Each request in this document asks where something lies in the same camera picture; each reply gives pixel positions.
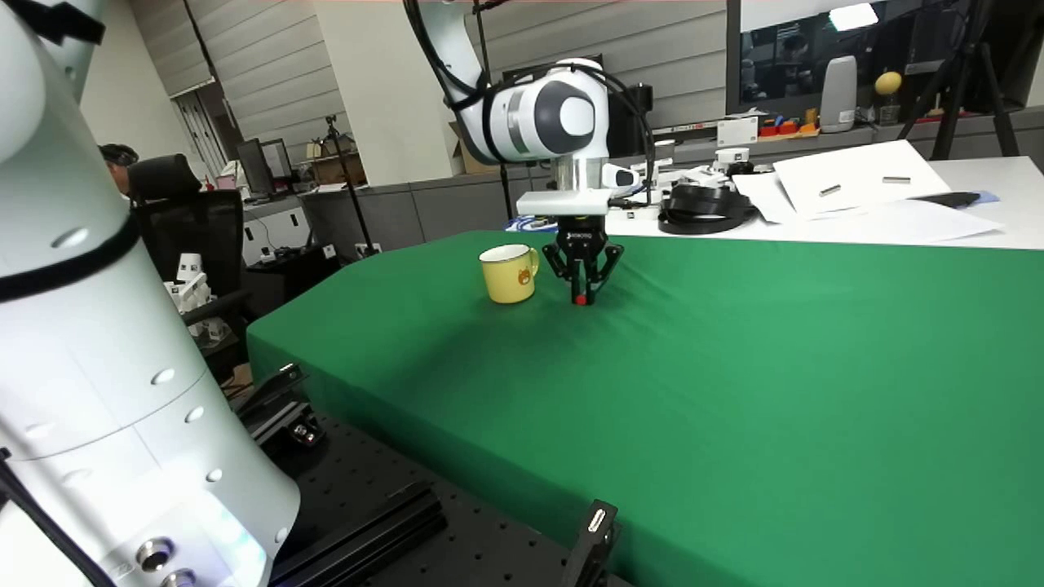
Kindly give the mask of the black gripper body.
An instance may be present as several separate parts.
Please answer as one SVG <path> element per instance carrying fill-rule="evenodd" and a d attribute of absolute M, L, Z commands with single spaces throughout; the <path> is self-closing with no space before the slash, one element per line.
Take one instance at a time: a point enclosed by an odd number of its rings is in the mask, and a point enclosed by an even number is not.
<path fill-rule="evenodd" d="M 604 219 L 601 216 L 564 216 L 557 223 L 555 246 L 566 257 L 598 257 L 608 246 Z"/>

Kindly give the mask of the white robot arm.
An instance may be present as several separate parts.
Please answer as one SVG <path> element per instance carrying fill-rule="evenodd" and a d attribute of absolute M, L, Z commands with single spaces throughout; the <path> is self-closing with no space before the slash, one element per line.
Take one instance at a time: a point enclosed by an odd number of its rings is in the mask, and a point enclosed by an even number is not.
<path fill-rule="evenodd" d="M 0 0 L 2 587 L 352 587 L 437 538 L 410 487 L 290 556 L 304 495 L 221 399 L 78 93 L 105 0 Z"/>

